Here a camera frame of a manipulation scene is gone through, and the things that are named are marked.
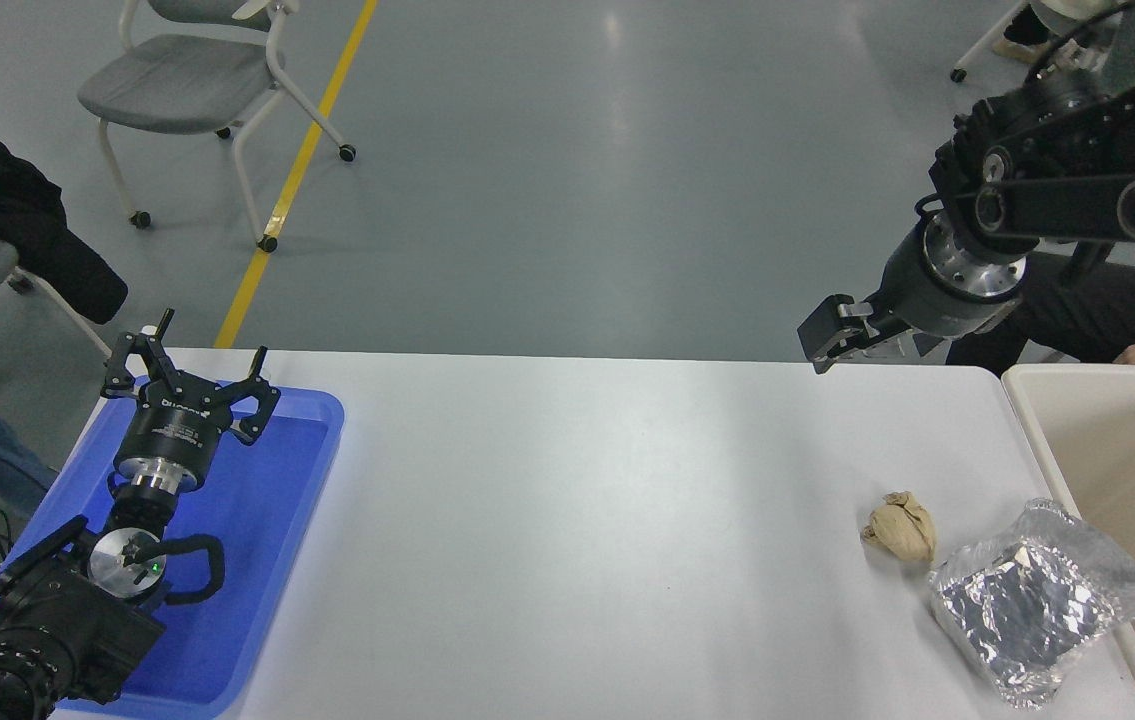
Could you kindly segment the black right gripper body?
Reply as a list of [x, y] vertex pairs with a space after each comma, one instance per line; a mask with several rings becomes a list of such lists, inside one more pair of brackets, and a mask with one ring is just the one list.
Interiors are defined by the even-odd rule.
[[1020, 298], [1023, 260], [987, 263], [945, 232], [913, 232], [884, 266], [875, 330], [956, 340], [992, 328]]

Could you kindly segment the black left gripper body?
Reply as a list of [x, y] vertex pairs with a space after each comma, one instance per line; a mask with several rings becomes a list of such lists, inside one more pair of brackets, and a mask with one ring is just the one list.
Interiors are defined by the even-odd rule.
[[230, 424], [228, 407], [197, 409], [182, 397], [142, 393], [116, 452], [115, 469], [129, 474], [141, 460], [163, 460], [182, 466], [188, 474], [205, 474]]

